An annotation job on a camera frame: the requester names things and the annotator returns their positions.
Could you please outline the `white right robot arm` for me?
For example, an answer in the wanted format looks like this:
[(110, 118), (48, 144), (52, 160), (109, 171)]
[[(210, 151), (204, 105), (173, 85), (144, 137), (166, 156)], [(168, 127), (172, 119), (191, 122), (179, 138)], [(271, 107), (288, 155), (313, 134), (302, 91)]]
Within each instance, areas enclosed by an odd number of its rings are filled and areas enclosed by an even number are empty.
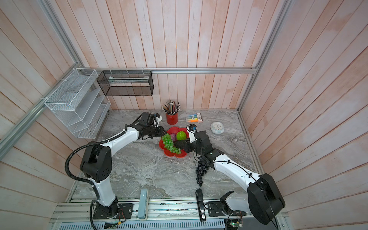
[(222, 197), (222, 203), (231, 211), (250, 212), (261, 224), (267, 225), (285, 207), (285, 200), (271, 175), (258, 174), (240, 166), (223, 151), (214, 148), (205, 131), (190, 132), (188, 139), (178, 140), (174, 145), (196, 153), (202, 166), (225, 174), (246, 191), (246, 194), (233, 192)]

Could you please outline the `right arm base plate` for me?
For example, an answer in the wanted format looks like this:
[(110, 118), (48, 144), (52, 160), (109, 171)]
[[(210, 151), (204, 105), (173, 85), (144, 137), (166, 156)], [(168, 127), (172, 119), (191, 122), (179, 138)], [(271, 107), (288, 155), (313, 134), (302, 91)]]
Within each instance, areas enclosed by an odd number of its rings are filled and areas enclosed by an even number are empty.
[(211, 217), (229, 216), (230, 214), (231, 217), (244, 217), (247, 215), (243, 211), (232, 211), (226, 204), (220, 201), (209, 201), (205, 204), (205, 208)]

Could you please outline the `green textured round fruit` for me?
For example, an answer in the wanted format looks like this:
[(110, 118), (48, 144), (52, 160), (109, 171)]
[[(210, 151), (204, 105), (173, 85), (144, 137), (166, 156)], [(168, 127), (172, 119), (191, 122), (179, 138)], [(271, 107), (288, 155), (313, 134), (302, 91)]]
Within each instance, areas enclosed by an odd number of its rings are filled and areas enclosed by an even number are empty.
[(179, 131), (177, 134), (176, 134), (176, 140), (177, 141), (182, 141), (182, 140), (186, 140), (187, 139), (187, 135), (184, 131)]

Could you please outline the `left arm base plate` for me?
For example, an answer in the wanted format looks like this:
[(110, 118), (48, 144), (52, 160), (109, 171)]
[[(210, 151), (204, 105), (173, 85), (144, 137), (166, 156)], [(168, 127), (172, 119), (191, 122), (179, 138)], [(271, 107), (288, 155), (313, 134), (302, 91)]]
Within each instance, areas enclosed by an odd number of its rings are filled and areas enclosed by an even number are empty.
[(133, 203), (112, 204), (105, 207), (97, 203), (92, 215), (93, 219), (130, 219), (133, 211)]

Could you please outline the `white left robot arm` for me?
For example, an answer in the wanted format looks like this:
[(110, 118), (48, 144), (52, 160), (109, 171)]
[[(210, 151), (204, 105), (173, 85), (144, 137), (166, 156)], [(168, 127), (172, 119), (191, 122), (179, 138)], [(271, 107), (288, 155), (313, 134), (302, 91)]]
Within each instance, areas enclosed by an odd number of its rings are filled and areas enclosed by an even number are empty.
[(91, 146), (85, 149), (80, 170), (87, 181), (92, 183), (97, 202), (101, 206), (111, 207), (117, 200), (110, 183), (113, 155), (144, 136), (149, 139), (163, 137), (166, 131), (160, 125), (162, 118), (160, 114), (143, 112), (133, 123), (126, 125), (123, 131), (100, 143), (92, 141)]

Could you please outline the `green grape bunch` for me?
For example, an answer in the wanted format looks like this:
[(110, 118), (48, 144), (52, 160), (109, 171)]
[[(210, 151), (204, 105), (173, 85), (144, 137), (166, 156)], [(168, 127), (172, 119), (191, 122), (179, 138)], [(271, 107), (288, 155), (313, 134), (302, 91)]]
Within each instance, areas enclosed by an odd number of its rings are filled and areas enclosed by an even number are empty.
[(174, 142), (171, 139), (170, 134), (166, 134), (162, 137), (162, 141), (165, 149), (167, 149), (170, 153), (181, 154), (181, 149), (174, 146)]

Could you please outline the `dark purple grape bunch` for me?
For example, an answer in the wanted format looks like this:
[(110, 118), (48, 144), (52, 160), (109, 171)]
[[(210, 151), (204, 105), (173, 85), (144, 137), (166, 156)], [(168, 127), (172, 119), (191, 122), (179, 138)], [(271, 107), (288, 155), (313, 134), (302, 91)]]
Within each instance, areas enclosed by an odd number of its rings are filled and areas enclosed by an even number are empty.
[(208, 172), (209, 166), (206, 165), (204, 162), (198, 162), (198, 165), (195, 169), (196, 171), (196, 183), (202, 187), (203, 185), (203, 177)]

